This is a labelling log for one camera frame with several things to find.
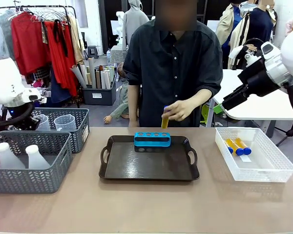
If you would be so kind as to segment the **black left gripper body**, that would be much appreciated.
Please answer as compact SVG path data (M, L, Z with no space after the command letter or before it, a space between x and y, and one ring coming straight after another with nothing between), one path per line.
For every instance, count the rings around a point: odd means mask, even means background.
M35 131L38 128L40 121L39 118L30 115L13 126L19 130Z

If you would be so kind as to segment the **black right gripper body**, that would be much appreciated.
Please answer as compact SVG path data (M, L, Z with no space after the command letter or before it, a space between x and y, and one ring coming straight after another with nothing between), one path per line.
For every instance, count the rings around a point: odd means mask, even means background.
M252 65L244 69L238 77L242 85L237 90L242 92L244 97L249 97L251 94L264 97L279 89L279 86L267 75L263 65Z

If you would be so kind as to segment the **person's left hand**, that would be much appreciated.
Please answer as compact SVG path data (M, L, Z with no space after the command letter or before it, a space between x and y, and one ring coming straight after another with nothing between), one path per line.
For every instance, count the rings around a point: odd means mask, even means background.
M196 107L197 105L190 99L178 100L164 108L163 117L168 117L169 120L183 121Z

